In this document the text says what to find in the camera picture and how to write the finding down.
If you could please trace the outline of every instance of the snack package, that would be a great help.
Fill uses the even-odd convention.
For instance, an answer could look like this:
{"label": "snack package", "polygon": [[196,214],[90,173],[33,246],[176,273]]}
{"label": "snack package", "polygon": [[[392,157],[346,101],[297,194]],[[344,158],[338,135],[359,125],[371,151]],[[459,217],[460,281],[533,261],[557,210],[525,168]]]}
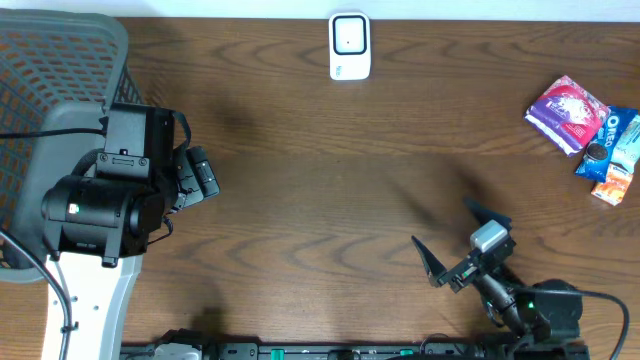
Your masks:
{"label": "snack package", "polygon": [[567,156],[579,153],[608,117],[609,108],[566,75],[556,80],[524,116]]}
{"label": "snack package", "polygon": [[609,171],[607,172],[607,182],[597,183],[593,190],[591,190],[591,194],[616,206],[622,202],[622,198],[627,192],[629,185],[631,185],[632,179],[633,174],[617,165],[610,164]]}
{"label": "snack package", "polygon": [[587,146],[582,163],[576,170],[578,176],[599,182],[607,180],[607,171],[614,149],[617,149],[616,144],[629,123],[638,115],[636,109],[609,106],[609,110],[609,118]]}
{"label": "snack package", "polygon": [[618,144],[613,150],[611,162],[620,165],[629,174],[640,157],[640,116],[636,115],[627,129],[620,136]]}

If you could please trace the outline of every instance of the white plug-in device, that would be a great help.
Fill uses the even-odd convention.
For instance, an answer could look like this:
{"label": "white plug-in device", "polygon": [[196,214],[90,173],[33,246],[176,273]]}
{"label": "white plug-in device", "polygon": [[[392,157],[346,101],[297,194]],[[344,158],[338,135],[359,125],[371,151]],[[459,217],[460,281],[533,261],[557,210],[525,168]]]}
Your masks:
{"label": "white plug-in device", "polygon": [[329,75],[334,80],[366,79],[371,71],[369,18],[359,12],[329,19]]}

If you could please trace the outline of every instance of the white wall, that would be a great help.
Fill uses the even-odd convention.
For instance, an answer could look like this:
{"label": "white wall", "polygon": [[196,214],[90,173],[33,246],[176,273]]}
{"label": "white wall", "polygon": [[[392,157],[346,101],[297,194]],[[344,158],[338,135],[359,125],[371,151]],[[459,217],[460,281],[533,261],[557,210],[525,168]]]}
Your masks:
{"label": "white wall", "polygon": [[372,19],[640,22],[639,0],[0,0],[0,7],[112,16],[326,19],[360,10]]}

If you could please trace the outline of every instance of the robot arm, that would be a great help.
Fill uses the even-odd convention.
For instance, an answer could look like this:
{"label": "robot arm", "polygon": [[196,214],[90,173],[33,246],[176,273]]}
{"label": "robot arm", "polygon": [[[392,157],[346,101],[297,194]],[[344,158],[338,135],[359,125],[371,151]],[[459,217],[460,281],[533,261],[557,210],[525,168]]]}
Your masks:
{"label": "robot arm", "polygon": [[[629,325],[626,306],[611,295],[578,291],[559,279],[547,280],[533,287],[525,286],[504,264],[516,245],[510,235],[511,219],[470,199],[465,199],[465,204],[481,227],[471,235],[471,252],[453,269],[447,271],[415,237],[413,242],[432,286],[449,284],[457,293],[473,285],[482,296],[489,319],[498,327],[507,326],[511,330],[517,341],[502,344],[497,352],[499,358],[510,360],[517,354],[545,358],[544,354],[551,356],[554,352],[564,354],[561,358],[588,358],[586,347],[582,350],[570,346],[580,337],[578,322],[582,316],[583,296],[612,300],[623,310],[625,322],[621,342],[612,355],[616,358]],[[571,351],[577,353],[569,356]]]}
{"label": "robot arm", "polygon": [[[128,302],[149,234],[166,215],[211,198],[219,187],[180,113],[114,104],[102,149],[91,150],[42,200],[47,268],[71,301],[67,359],[117,359]],[[174,149],[174,124],[186,140]],[[62,304],[49,288],[42,359],[57,359]]]}

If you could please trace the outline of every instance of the white device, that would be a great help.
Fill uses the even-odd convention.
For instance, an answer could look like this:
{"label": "white device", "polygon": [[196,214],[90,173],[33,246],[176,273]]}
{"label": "white device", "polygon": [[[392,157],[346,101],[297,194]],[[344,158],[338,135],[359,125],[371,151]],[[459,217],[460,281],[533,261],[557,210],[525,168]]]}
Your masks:
{"label": "white device", "polygon": [[329,19],[329,75],[334,80],[366,79],[371,72],[371,27],[359,12]]}
{"label": "white device", "polygon": [[[111,269],[99,256],[63,252],[47,269],[71,299],[72,321],[67,360],[117,360],[122,330],[143,255],[121,258]],[[62,305],[49,286],[47,329],[41,360],[58,360],[63,325]]]}

